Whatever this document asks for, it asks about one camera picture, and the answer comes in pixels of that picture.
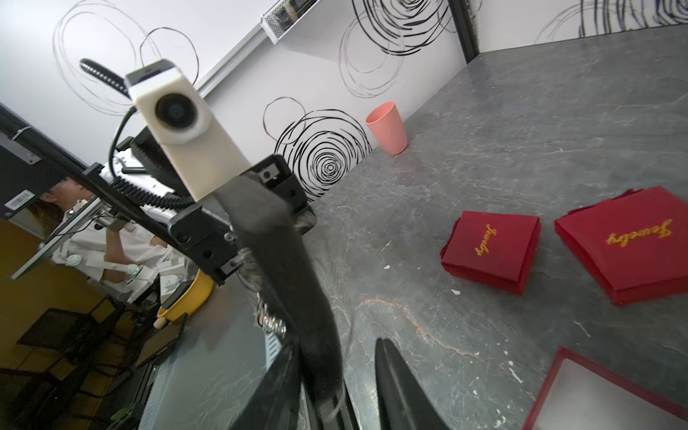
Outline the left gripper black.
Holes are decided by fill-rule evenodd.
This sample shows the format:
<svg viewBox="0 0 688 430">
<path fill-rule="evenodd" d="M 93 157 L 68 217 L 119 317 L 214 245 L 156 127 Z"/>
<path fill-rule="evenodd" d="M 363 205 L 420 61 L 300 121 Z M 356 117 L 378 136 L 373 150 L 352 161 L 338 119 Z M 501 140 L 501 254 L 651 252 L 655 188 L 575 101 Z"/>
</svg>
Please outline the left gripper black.
<svg viewBox="0 0 688 430">
<path fill-rule="evenodd" d="M 261 221 L 273 221 L 288 209 L 303 235 L 316 224 L 306 193 L 279 154 L 258 162 L 199 202 L 182 210 L 168 224 L 180 251 L 219 285 L 238 269 L 238 251 Z"/>
</svg>

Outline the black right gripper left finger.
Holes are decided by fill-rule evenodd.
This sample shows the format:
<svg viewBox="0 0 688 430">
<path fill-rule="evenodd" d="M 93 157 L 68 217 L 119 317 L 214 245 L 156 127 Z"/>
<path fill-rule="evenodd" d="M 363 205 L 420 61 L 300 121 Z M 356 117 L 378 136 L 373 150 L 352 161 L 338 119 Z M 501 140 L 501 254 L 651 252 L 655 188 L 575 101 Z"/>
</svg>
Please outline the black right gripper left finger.
<svg viewBox="0 0 688 430">
<path fill-rule="evenodd" d="M 300 410 L 301 370 L 297 345 L 282 347 L 231 430 L 296 429 Z"/>
</svg>

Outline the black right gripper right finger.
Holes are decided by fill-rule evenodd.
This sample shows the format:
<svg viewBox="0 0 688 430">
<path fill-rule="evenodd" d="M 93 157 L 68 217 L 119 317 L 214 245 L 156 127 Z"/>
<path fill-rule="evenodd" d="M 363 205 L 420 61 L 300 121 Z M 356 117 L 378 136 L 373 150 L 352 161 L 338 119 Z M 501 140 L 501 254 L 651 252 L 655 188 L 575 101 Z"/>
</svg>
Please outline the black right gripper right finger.
<svg viewBox="0 0 688 430">
<path fill-rule="evenodd" d="M 381 429 L 449 429 L 390 339 L 376 340 L 374 369 Z"/>
</svg>

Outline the red jewelry box base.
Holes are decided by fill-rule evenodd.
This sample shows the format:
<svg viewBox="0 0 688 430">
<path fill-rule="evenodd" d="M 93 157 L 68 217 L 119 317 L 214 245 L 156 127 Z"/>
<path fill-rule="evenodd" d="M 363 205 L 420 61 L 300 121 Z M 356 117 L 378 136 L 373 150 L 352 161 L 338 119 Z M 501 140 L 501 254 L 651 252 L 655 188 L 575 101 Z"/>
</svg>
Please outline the red jewelry box base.
<svg viewBox="0 0 688 430">
<path fill-rule="evenodd" d="M 686 429 L 687 409 L 561 348 L 523 427 Z"/>
</svg>

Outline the red jewelry box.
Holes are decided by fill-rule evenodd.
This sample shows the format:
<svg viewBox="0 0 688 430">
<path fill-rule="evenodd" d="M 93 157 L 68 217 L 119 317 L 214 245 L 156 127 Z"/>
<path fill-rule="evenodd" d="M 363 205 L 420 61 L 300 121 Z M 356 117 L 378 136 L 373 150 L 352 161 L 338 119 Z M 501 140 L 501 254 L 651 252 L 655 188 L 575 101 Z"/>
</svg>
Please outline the red jewelry box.
<svg viewBox="0 0 688 430">
<path fill-rule="evenodd" d="M 540 232 L 536 216 L 464 211 L 440 252 L 441 265 L 455 277 L 521 295 Z"/>
<path fill-rule="evenodd" d="M 687 202 L 662 186 L 570 211 L 555 232 L 616 306 L 687 291 Z"/>
</svg>

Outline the yellow round object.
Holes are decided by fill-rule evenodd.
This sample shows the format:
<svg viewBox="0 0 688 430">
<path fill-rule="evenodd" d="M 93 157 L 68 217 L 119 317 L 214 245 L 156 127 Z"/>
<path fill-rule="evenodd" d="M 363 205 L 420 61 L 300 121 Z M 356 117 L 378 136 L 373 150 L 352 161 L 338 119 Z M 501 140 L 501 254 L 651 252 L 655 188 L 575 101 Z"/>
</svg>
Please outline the yellow round object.
<svg viewBox="0 0 688 430">
<path fill-rule="evenodd" d="M 198 270 L 192 281 L 182 282 L 177 289 L 161 302 L 153 327 L 163 329 L 183 315 L 195 313 L 210 297 L 215 284 L 213 279 Z"/>
</svg>

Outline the person in white shirt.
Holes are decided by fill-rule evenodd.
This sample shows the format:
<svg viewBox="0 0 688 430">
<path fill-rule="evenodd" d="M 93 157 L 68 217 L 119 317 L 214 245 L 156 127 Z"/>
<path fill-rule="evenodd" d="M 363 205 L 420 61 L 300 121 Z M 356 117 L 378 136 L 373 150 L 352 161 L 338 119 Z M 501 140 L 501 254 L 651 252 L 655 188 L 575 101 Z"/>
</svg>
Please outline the person in white shirt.
<svg viewBox="0 0 688 430">
<path fill-rule="evenodd" d="M 67 220 L 69 211 L 75 210 L 82 202 L 88 202 L 94 193 L 70 177 L 43 193 L 29 211 L 43 227 L 44 234 L 50 235 Z M 147 229 L 135 225 L 119 231 L 95 225 L 84 226 L 53 254 L 53 261 L 66 264 L 73 256 L 82 258 L 76 269 L 88 278 L 109 287 L 123 288 L 132 280 L 125 272 L 89 266 L 89 261 L 136 264 L 153 269 L 158 263 L 175 257 L 175 250 Z"/>
</svg>

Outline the black mesh chair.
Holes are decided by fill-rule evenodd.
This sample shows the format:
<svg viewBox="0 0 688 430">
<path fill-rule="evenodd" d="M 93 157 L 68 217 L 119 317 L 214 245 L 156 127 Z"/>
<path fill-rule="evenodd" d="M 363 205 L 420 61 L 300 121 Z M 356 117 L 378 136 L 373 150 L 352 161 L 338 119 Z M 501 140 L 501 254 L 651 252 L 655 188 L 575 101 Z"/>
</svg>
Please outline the black mesh chair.
<svg viewBox="0 0 688 430">
<path fill-rule="evenodd" d="M 115 333 L 124 313 L 125 306 L 111 297 L 102 299 L 89 313 L 48 308 L 16 343 L 52 349 L 72 365 L 79 365 Z"/>
</svg>

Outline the pink plastic cup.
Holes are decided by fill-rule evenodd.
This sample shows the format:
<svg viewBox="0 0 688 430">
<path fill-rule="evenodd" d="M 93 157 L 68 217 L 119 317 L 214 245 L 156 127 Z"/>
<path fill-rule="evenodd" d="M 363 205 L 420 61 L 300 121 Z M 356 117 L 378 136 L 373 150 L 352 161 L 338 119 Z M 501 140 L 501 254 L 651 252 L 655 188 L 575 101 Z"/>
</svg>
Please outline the pink plastic cup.
<svg viewBox="0 0 688 430">
<path fill-rule="evenodd" d="M 393 101 L 376 107 L 365 120 L 374 138 L 389 155 L 397 156 L 408 148 L 408 137 L 401 114 Z"/>
</svg>

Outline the black vertical frame post left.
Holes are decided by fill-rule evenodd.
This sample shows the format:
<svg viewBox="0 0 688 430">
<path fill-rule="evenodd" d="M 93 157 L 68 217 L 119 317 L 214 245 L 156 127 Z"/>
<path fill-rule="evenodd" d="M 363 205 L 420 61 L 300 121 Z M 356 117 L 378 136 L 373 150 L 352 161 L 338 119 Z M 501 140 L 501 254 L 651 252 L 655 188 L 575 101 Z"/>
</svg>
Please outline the black vertical frame post left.
<svg viewBox="0 0 688 430">
<path fill-rule="evenodd" d="M 469 1 L 448 0 L 453 22 L 458 34 L 466 64 L 470 64 L 479 55 L 478 38 L 471 18 Z"/>
</svg>

